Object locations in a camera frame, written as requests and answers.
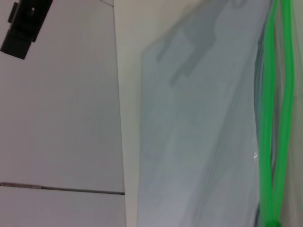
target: green plastic strip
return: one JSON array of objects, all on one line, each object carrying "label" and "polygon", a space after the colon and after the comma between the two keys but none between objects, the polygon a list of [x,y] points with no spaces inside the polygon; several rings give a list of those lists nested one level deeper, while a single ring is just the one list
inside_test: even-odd
[{"label": "green plastic strip", "polygon": [[285,89],[280,123],[278,154],[273,183],[274,218],[280,220],[283,203],[287,153],[294,99],[294,52],[292,36],[291,0],[281,0],[284,53],[285,53]]},{"label": "green plastic strip", "polygon": [[264,76],[262,86],[259,154],[260,208],[262,225],[264,227],[280,225],[279,221],[283,203],[287,152],[294,98],[294,53],[292,43],[291,0],[281,0],[285,50],[285,89],[276,159],[276,171],[272,187],[270,152],[275,98],[274,24],[277,3],[278,0],[273,0],[264,35]]},{"label": "green plastic strip", "polygon": [[277,0],[273,0],[264,33],[264,75],[262,85],[262,108],[260,126],[260,211],[262,226],[273,220],[273,196],[271,188],[271,128],[275,98],[275,48],[274,24]]}]

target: white panel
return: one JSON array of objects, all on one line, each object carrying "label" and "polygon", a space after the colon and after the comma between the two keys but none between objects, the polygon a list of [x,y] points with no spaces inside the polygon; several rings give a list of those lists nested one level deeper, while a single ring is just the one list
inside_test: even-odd
[{"label": "white panel", "polygon": [[0,52],[0,181],[124,191],[113,10],[53,1],[24,61]]},{"label": "white panel", "polygon": [[2,227],[125,227],[123,195],[0,188]]}]

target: white surface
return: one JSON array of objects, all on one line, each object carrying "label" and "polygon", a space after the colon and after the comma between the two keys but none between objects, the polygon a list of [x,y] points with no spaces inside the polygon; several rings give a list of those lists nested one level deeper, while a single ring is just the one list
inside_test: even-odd
[{"label": "white surface", "polygon": [[0,187],[2,227],[125,227],[123,195]]},{"label": "white surface", "polygon": [[115,0],[127,227],[137,225],[141,55],[200,0]]},{"label": "white surface", "polygon": [[0,52],[0,181],[124,191],[115,45],[112,6],[58,0],[24,61]]}]

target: black object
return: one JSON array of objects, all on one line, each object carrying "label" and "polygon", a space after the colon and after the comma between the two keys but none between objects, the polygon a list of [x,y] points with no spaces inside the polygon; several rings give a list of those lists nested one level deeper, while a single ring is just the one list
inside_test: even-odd
[{"label": "black object", "polygon": [[14,3],[8,22],[11,26],[0,51],[25,59],[35,42],[53,0],[20,0]]}]

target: plastic sheet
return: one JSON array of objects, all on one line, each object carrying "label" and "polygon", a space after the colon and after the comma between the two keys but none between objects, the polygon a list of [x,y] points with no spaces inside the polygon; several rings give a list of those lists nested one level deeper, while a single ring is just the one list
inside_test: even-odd
[{"label": "plastic sheet", "polygon": [[291,118],[294,97],[294,52],[292,37],[291,1],[281,0],[283,24],[283,48],[285,80],[281,117],[279,119],[279,140],[276,153],[275,171],[271,167],[272,122],[274,115],[276,51],[274,50],[274,24],[278,1],[274,0],[264,35],[264,75],[262,88],[262,110],[260,124],[260,210],[262,225],[280,226],[283,203],[285,174],[290,139]]},{"label": "plastic sheet", "polygon": [[142,57],[138,227],[252,227],[254,103],[269,1],[211,0]]},{"label": "plastic sheet", "polygon": [[[284,204],[281,214],[281,222],[285,227],[297,227],[303,223],[303,21],[302,10],[303,1],[292,1],[293,4],[293,44],[294,44],[294,66],[295,66],[295,84],[294,84],[294,103],[291,124],[291,134],[289,141],[288,163],[285,182]],[[276,50],[278,57],[281,56],[283,47],[281,45],[282,30],[277,27],[275,32]],[[277,64],[277,70],[282,71],[280,77],[280,87],[284,87],[284,58],[281,58],[281,64]],[[278,96],[283,96],[283,90],[280,90]]]}]

